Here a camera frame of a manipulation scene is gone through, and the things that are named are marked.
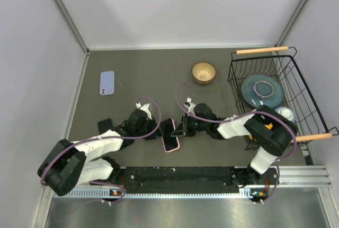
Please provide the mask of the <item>lavender phone case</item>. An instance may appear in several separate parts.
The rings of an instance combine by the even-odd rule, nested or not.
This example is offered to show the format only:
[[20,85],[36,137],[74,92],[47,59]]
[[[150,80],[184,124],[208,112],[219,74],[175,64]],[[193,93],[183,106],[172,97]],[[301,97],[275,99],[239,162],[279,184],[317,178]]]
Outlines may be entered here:
[[104,71],[100,74],[100,95],[114,94],[114,71]]

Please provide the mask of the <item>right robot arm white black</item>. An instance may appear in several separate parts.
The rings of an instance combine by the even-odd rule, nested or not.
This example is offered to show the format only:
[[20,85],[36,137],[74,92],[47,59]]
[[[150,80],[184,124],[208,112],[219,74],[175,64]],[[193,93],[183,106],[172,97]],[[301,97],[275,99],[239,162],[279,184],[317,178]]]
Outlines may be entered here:
[[266,171],[281,158],[286,148],[296,139],[298,128],[294,112],[287,107],[271,109],[261,105],[257,109],[232,117],[217,117],[205,103],[185,103],[188,111],[171,132],[173,137],[193,137],[205,131],[216,140],[248,136],[258,145],[258,151],[248,165],[248,179],[258,184],[266,178]]

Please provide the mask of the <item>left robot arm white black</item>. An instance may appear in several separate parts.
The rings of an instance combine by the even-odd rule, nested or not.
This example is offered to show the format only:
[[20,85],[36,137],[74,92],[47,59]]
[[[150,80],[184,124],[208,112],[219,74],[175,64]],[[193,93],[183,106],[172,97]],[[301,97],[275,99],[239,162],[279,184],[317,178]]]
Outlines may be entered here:
[[114,126],[110,118],[99,121],[98,136],[74,142],[58,141],[38,168],[41,183],[58,196],[85,183],[123,185],[121,166],[108,153],[123,150],[138,139],[154,140],[163,136],[160,123],[145,104],[120,125]]

